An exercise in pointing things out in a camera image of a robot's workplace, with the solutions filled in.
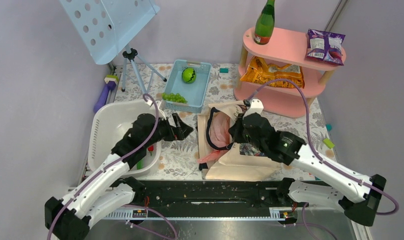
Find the pink plastic grocery bag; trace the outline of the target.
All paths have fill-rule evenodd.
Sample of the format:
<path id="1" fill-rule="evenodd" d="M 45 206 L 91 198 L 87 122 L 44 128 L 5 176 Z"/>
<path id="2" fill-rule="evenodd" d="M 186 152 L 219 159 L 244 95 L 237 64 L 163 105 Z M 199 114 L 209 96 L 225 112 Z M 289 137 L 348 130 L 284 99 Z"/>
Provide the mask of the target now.
<path id="1" fill-rule="evenodd" d="M 215 113 L 209 129 L 209 137 L 211 142 L 217 147 L 226 147 L 230 144 L 230 135 L 228 129 L 230 127 L 230 117 L 223 112 Z M 200 157 L 198 163 L 203 164 L 210 161 L 217 161 L 227 150 L 214 149 L 205 157 Z"/>

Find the beige floral canvas tote bag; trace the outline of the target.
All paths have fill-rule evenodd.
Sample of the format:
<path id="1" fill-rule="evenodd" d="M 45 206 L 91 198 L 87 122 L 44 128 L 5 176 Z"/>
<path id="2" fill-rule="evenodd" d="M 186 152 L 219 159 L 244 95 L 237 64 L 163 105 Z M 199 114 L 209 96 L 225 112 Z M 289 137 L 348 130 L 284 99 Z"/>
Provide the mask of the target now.
<path id="1" fill-rule="evenodd" d="M 227 150 L 217 161 L 199 163 L 202 167 L 203 178 L 206 180 L 231 180 L 256 182 L 269 178 L 281 170 L 280 163 L 274 162 L 264 156 L 248 143 L 233 143 L 230 135 L 230 144 L 215 146 L 209 137 L 209 129 L 214 114 L 223 112 L 230 117 L 230 127 L 236 122 L 238 114 L 246 111 L 241 100 L 226 103 L 210 103 L 197 117 L 199 158 L 205 157 L 213 150 Z"/>

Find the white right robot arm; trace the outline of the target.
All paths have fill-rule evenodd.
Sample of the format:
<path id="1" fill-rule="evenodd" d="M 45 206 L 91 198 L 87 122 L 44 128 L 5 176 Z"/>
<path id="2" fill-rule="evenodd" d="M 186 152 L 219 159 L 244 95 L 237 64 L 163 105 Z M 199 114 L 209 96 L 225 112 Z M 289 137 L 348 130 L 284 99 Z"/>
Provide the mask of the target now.
<path id="1" fill-rule="evenodd" d="M 229 128 L 233 141 L 251 144 L 274 162 L 308 171 L 326 183 L 317 185 L 285 177 L 276 190 L 278 203 L 309 203 L 333 208 L 350 220 L 367 227 L 374 224 L 386 179 L 367 176 L 333 161 L 320 161 L 306 142 L 297 135 L 275 130 L 258 113 L 239 114 Z"/>

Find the floral patterned table mat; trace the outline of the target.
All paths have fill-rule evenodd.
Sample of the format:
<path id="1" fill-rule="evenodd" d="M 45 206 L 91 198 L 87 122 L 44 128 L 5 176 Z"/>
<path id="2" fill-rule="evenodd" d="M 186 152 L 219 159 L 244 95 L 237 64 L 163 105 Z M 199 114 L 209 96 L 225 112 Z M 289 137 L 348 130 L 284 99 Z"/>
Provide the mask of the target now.
<path id="1" fill-rule="evenodd" d="M 137 64 L 138 70 L 142 76 L 143 82 L 148 84 L 151 77 L 151 69 L 144 64 Z M 153 67 L 163 76 L 169 77 L 173 64 L 154 64 Z M 220 73 L 220 68 L 228 68 L 228 73 Z M 121 72 L 121 80 L 119 90 L 116 93 L 114 102 L 128 102 L 142 98 L 142 92 L 136 80 L 135 73 L 131 64 L 126 67 L 126 89 L 121 91 L 123 68 L 119 67 Z M 234 84 L 239 79 L 238 64 L 221 63 L 213 64 L 210 70 L 209 84 L 207 88 L 207 96 L 204 100 L 202 113 L 207 111 L 208 104 L 228 103 L 234 98 Z M 150 87 L 150 95 L 156 99 L 161 98 L 166 83 L 163 82 L 158 75 L 153 75 L 153 82 Z M 182 120 L 192 125 L 194 128 L 198 123 L 198 114 L 185 111 L 176 111 L 170 109 L 163 110 L 165 114 L 171 116 L 177 112 Z M 276 130 L 291 132 L 303 139 L 306 139 L 306 118 L 290 118 L 280 116 L 274 113 L 262 112 L 262 116 L 266 117 Z M 320 109 L 318 100 L 315 100 L 310 107 L 310 134 L 312 143 L 317 152 L 325 155 L 333 161 L 338 161 L 335 157 L 333 149 L 329 149 L 323 142 L 328 139 L 329 134 L 326 130 L 325 119 Z M 249 163 L 249 160 L 262 160 L 261 163 L 267 163 L 272 166 L 269 168 L 253 168 L 250 166 L 233 166 L 220 163 L 214 166 L 214 175 L 207 174 L 208 169 L 199 170 L 197 160 L 203 155 L 199 151 L 198 133 L 195 128 L 194 132 L 184 141 L 161 142 L 161 153 L 159 160 L 155 164 L 155 170 L 143 176 L 146 180 L 237 180 L 237 181 L 280 181 L 282 178 L 293 178 L 301 181 L 318 180 L 314 175 L 305 170 L 287 166 L 282 163 L 271 161 L 267 157 L 248 157 L 249 154 L 257 154 L 256 149 L 251 146 L 242 146 L 241 159 Z M 231 170 L 237 170 L 237 173 L 243 173 L 237 178 Z"/>

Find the green grapes bunch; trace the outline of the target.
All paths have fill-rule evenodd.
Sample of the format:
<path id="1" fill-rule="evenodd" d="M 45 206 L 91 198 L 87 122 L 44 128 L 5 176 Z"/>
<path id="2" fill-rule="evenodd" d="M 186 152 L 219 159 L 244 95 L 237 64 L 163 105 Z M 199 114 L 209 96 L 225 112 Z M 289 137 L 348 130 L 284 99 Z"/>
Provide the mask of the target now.
<path id="1" fill-rule="evenodd" d="M 166 101 L 186 104 L 187 100 L 179 93 L 162 93 L 162 98 Z"/>

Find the red chili pepper toy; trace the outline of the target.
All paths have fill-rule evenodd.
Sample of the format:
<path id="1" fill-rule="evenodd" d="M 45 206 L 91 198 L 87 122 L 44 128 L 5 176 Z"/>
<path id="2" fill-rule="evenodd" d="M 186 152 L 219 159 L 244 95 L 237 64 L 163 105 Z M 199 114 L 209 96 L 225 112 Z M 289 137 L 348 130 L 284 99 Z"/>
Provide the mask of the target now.
<path id="1" fill-rule="evenodd" d="M 154 151 L 154 145 L 149 146 L 149 147 L 147 148 L 147 150 L 148 150 L 150 156 L 152 156 L 153 151 Z"/>

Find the green cucumber toy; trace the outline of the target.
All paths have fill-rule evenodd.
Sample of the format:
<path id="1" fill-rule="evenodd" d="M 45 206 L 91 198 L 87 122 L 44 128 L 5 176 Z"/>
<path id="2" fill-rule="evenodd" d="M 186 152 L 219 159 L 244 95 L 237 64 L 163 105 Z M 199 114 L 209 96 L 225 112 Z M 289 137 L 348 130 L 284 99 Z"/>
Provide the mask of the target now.
<path id="1" fill-rule="evenodd" d="M 136 169 L 140 170 L 144 167 L 144 160 L 140 160 L 137 164 L 136 164 Z"/>

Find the light blue perforated basket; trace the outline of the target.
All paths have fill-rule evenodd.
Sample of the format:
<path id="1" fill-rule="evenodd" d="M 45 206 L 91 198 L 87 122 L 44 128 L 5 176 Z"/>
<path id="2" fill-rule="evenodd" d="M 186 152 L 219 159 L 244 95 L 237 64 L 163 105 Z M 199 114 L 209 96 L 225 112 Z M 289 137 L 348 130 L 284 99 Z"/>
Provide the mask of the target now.
<path id="1" fill-rule="evenodd" d="M 182 73 L 185 69 L 194 69 L 196 78 L 193 83 L 185 83 Z M 165 108 L 199 114 L 202 112 L 204 98 L 210 78 L 212 65 L 207 62 L 192 62 L 177 59 L 164 89 L 165 94 L 180 94 L 187 102 L 180 103 L 165 100 Z"/>

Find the orange printed snack bag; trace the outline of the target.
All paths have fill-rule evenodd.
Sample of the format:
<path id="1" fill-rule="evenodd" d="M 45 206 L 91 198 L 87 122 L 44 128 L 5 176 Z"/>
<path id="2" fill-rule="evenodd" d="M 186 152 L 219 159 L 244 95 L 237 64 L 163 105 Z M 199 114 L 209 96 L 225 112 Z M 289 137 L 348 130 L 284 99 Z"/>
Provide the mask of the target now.
<path id="1" fill-rule="evenodd" d="M 277 80 L 277 82 L 270 83 L 269 86 L 286 89 L 294 88 L 291 83 L 283 81 L 283 79 L 293 82 L 299 88 L 303 89 L 305 87 L 304 75 L 300 66 L 294 64 L 278 66 L 273 63 L 267 63 L 261 57 L 254 56 L 240 81 L 263 85 L 268 81 Z"/>

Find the green toy watermelon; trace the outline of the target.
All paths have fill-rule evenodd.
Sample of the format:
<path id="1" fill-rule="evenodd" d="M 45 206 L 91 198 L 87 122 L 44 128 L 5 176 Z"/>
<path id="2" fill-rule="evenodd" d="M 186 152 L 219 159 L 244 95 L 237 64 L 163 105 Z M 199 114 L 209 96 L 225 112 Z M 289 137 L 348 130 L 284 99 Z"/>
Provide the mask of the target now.
<path id="1" fill-rule="evenodd" d="M 196 71 L 192 67 L 187 67 L 186 69 L 183 70 L 182 72 L 182 80 L 186 84 L 191 84 L 195 82 L 196 80 Z"/>

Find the white plastic tub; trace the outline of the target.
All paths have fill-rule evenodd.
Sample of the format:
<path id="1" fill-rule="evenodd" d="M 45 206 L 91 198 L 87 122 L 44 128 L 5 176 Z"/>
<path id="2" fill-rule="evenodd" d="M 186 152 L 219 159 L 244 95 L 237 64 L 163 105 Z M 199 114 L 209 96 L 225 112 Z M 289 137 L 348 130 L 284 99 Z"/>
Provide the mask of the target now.
<path id="1" fill-rule="evenodd" d="M 139 99 L 107 104 L 95 114 L 89 140 L 86 177 L 105 161 L 111 149 L 132 127 L 137 117 L 146 113 L 155 115 L 155 108 Z M 160 154 L 161 143 L 158 142 L 152 153 L 147 153 L 143 158 L 141 167 L 133 167 L 123 177 L 143 179 L 154 174 L 158 170 Z"/>

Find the lime green block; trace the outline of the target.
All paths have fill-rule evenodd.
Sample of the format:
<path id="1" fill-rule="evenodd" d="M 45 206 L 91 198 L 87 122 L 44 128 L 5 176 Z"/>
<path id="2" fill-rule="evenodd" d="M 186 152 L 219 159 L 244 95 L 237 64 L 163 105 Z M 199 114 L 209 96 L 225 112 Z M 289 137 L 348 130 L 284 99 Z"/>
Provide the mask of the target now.
<path id="1" fill-rule="evenodd" d="M 335 147 L 335 144 L 329 138 L 323 139 L 323 143 L 329 149 L 333 149 Z"/>

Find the purple dumbbell toy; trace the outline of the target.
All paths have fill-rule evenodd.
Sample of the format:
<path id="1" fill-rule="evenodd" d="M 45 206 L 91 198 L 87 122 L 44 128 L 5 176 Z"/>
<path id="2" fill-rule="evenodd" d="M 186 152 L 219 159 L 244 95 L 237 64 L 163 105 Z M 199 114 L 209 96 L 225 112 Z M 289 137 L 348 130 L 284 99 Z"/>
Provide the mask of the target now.
<path id="1" fill-rule="evenodd" d="M 97 113 L 108 101 L 109 94 L 116 88 L 119 78 L 115 75 L 106 75 L 104 78 L 105 85 L 99 95 L 97 102 L 93 106 L 93 112 Z"/>

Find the green glass bottle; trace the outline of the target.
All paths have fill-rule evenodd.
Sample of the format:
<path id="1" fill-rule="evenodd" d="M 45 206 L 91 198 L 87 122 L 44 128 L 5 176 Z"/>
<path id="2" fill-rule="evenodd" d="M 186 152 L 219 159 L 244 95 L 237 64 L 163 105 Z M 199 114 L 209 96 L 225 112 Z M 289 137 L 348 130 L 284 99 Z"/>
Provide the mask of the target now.
<path id="1" fill-rule="evenodd" d="M 259 45 L 266 45 L 270 41 L 274 26 L 275 1 L 268 0 L 256 21 L 254 30 L 254 42 Z"/>

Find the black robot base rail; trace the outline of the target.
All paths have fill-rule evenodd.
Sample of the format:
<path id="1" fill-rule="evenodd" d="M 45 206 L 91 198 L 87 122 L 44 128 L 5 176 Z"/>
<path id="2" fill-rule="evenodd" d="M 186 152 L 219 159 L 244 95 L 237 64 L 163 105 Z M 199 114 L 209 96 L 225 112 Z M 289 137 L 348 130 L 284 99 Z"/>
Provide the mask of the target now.
<path id="1" fill-rule="evenodd" d="M 280 181 L 143 180 L 126 205 L 148 207 L 172 218 L 268 217 L 271 208 L 301 207 L 277 193 Z"/>

